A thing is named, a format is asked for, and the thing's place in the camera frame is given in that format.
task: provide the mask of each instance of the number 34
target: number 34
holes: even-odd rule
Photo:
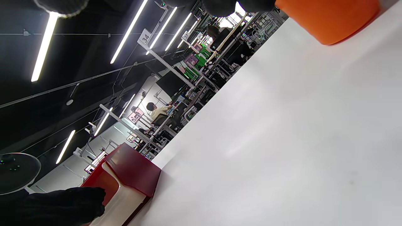
[[[149,37],[148,35],[145,35],[145,38],[142,38],[142,40],[143,40],[145,43],[147,43],[149,38],[150,38],[150,37]]]

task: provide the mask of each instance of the black round object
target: black round object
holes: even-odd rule
[[[268,12],[275,6],[276,0],[239,0],[246,12]]]
[[[229,16],[234,13],[236,0],[201,0],[208,13],[214,16]]]
[[[88,5],[89,0],[34,0],[34,2],[48,12],[57,12],[64,17],[70,17],[79,14]]]
[[[0,155],[0,195],[10,194],[31,184],[41,170],[40,161],[29,154]]]

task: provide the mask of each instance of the beige shirt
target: beige shirt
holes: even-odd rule
[[[152,120],[155,120],[155,119],[158,117],[159,114],[167,115],[166,112],[167,112],[168,110],[169,110],[169,109],[168,109],[167,106],[163,106],[163,107],[159,107],[159,108],[155,109],[155,110],[152,112],[152,114],[151,114]]]

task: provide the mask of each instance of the desk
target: desk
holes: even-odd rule
[[[154,158],[141,226],[400,225],[401,46],[402,1],[333,46],[286,20]]]
[[[184,119],[186,119],[186,121],[190,121],[190,119],[187,118],[187,113],[192,109],[192,107],[194,106],[194,104],[197,102],[198,98],[200,98],[200,96],[202,95],[203,91],[205,90],[207,86],[205,85],[201,91],[195,95],[195,97],[191,100],[190,104],[187,106],[185,112],[181,115],[181,117],[184,116]]]

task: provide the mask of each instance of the orange container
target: orange container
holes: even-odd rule
[[[355,34],[380,10],[379,0],[277,0],[276,6],[324,45]]]

